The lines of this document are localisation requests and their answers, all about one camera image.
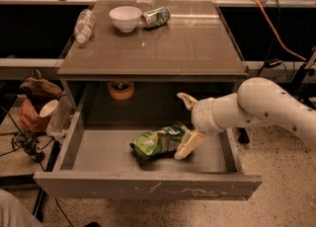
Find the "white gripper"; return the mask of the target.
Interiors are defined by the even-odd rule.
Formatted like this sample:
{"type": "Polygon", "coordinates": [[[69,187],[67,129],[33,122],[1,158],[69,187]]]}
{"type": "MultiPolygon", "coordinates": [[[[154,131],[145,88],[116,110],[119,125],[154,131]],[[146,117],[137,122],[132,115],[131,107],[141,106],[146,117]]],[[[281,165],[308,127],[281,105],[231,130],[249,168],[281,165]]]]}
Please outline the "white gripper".
{"type": "Polygon", "coordinates": [[[182,160],[187,158],[204,142],[204,133],[210,134],[212,131],[220,132],[221,127],[217,124],[213,114],[214,98],[198,101],[186,93],[178,93],[177,97],[184,102],[189,111],[192,111],[192,125],[196,129],[186,131],[177,148],[174,158],[176,160],[182,160]]]}

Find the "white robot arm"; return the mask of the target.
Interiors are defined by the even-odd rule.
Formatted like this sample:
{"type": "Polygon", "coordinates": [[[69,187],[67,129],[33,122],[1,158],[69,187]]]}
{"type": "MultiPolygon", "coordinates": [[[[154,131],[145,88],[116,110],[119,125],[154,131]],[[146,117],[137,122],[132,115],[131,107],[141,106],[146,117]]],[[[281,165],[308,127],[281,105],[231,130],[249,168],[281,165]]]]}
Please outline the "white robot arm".
{"type": "Polygon", "coordinates": [[[237,92],[196,100],[186,93],[178,97],[191,112],[194,128],[185,133],[175,158],[182,160],[212,132],[229,127],[275,124],[316,147],[316,111],[301,104],[275,82],[261,77],[245,80],[237,92]]]}

